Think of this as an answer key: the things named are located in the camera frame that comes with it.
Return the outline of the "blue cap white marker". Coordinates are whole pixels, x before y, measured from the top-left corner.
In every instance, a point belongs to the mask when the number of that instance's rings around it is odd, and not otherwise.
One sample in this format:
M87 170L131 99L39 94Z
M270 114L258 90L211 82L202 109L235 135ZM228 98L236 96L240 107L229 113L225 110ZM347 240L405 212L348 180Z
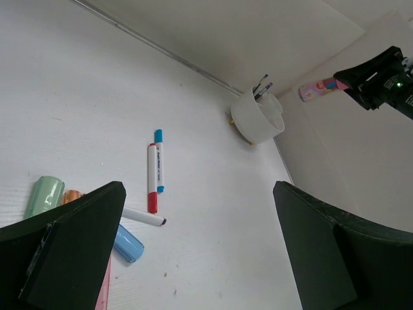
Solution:
M163 168L163 130L157 129L154 132L154 143L157 148L157 192L165 191L164 168Z

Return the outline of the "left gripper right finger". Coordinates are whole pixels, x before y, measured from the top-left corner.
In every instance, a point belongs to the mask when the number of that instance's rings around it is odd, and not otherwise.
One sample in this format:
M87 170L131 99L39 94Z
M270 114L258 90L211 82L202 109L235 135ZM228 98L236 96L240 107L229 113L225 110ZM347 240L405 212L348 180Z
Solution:
M286 181L273 195L303 309L412 309L412 233Z

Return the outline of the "pink cap small bottle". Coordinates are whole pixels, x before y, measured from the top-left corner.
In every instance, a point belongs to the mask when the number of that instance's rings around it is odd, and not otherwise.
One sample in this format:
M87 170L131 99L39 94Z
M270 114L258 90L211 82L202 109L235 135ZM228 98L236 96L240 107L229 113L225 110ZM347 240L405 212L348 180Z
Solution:
M328 94L336 90L346 90L347 88L348 86L338 81L334 77L322 79L321 81L317 82L317 89L322 91L323 94Z

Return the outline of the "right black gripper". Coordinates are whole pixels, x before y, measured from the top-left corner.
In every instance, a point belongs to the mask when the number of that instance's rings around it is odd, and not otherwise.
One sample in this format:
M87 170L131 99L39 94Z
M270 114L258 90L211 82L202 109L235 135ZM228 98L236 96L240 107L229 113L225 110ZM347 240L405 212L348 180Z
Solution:
M365 110L376 110L386 103L412 119L412 58L391 46L378 56L356 67L336 72L344 92Z

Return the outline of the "dark blue pen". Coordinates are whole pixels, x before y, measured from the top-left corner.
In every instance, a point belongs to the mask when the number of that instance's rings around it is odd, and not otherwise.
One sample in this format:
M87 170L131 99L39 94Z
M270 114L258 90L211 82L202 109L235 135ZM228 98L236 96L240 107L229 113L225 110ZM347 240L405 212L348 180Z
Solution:
M253 88L253 93L256 93L256 90L261 86L264 80L268 77L268 74L265 74L258 82L258 84Z

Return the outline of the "red cap white marker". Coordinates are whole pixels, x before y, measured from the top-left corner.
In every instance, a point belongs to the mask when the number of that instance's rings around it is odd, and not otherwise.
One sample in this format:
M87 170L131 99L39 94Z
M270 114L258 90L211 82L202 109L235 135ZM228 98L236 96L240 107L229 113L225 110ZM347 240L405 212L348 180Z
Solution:
M157 202L157 148L155 143L148 146L148 212L158 212Z

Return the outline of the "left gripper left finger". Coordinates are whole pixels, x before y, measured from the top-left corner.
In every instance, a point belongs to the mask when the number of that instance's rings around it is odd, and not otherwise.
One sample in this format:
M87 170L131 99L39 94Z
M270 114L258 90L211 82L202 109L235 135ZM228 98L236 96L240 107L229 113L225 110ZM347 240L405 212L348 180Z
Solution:
M1 228L1 309L94 309L125 199L111 181Z

